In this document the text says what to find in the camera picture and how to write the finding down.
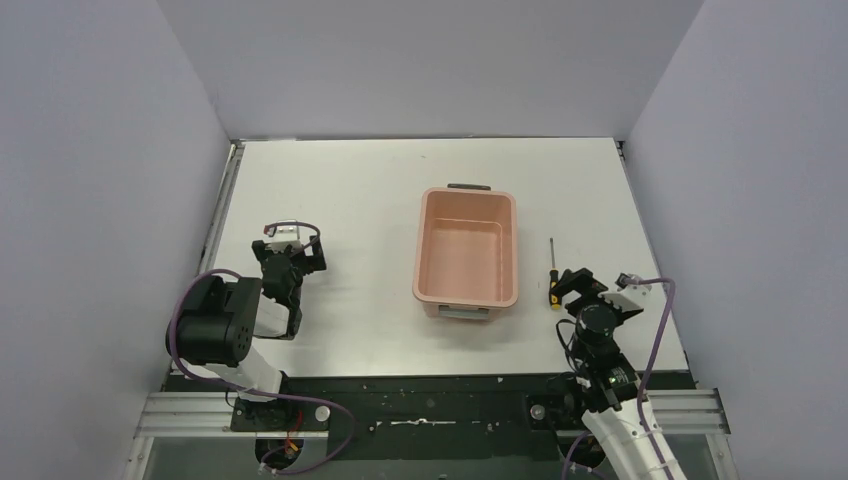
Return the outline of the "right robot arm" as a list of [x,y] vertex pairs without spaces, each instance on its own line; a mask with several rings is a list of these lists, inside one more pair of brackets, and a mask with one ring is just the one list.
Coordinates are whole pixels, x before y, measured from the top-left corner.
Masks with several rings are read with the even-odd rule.
[[[652,288],[665,303],[642,372],[636,371],[614,339],[615,331],[640,315]],[[669,324],[676,283],[667,277],[643,279],[622,273],[609,289],[586,269],[552,269],[548,300],[567,313],[570,338],[562,338],[578,394],[574,400],[587,436],[600,446],[620,479],[683,479],[685,473],[659,426],[647,385]]]

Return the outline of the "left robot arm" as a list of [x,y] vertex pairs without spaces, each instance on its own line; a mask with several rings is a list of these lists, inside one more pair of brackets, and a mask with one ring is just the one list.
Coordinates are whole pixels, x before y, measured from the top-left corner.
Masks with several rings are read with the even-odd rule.
[[227,282],[211,274],[192,286],[177,310],[174,331],[166,335],[166,349],[227,382],[238,398],[237,423],[288,430],[296,426],[302,405],[285,394],[287,375],[252,343],[296,337],[304,279],[327,264],[320,236],[303,241],[293,227],[253,241],[251,250],[259,276]]

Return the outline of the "pink plastic bin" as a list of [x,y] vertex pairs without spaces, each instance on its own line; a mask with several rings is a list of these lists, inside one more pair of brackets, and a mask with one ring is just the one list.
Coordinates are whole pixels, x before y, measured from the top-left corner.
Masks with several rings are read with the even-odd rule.
[[519,297],[515,198],[449,184],[422,194],[412,292],[426,315],[490,321]]

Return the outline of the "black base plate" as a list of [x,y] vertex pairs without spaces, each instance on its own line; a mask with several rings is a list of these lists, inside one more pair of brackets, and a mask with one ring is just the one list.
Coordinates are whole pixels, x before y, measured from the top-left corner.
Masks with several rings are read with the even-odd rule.
[[584,431],[587,401],[572,374],[453,377],[286,378],[291,402],[250,403],[220,388],[233,408],[228,428],[269,433],[254,444],[257,460],[295,469],[305,436],[325,436],[318,450],[338,460],[472,460],[525,457],[555,461],[566,453],[596,467],[597,441],[571,444]]

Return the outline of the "aluminium frame rail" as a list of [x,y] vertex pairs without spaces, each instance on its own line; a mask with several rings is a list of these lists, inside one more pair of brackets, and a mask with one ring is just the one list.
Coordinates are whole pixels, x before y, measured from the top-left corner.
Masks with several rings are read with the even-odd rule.
[[[656,420],[665,435],[701,435],[709,462],[720,479],[738,476],[727,437],[730,433],[720,395],[708,389],[660,389],[648,391]],[[283,443],[285,440],[329,440],[338,445],[349,430],[346,415],[335,419],[328,406],[306,406],[296,426],[288,430],[241,425],[235,405],[219,392],[159,392],[146,401],[124,476],[140,479],[150,464],[149,455],[158,438],[251,439]],[[556,431],[574,437],[578,423],[564,411],[564,401],[554,394],[522,393],[501,383],[493,390],[463,387],[458,391],[391,390],[368,386],[349,393],[343,405],[356,419],[356,436],[374,435],[360,447],[346,452],[377,459],[401,459],[405,455],[388,444],[389,431],[427,433],[465,432],[469,435],[509,433],[529,446],[542,433]]]

